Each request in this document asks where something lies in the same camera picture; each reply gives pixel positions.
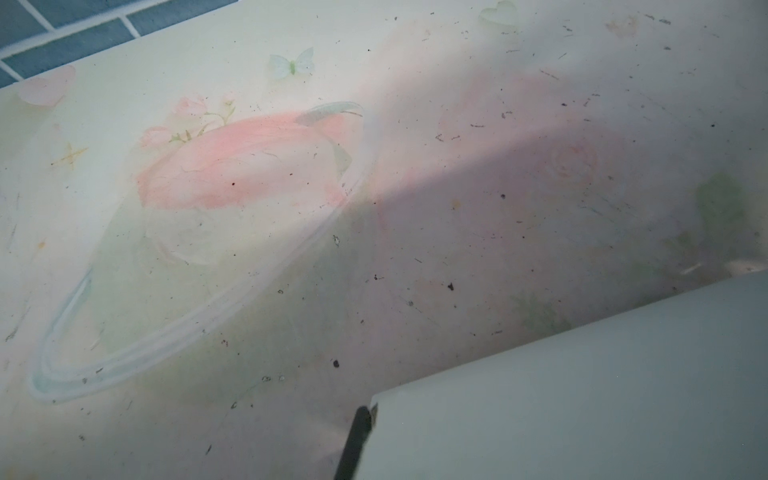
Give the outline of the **white paper box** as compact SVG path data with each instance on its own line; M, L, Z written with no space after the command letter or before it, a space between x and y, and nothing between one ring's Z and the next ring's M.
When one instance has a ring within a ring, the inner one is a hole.
M767 276L377 394L360 479L763 479Z

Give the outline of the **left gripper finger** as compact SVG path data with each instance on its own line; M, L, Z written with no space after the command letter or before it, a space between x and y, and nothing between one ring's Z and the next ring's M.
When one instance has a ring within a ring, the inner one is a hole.
M334 480L352 480L362 452L374 427L374 409L360 406L354 415Z

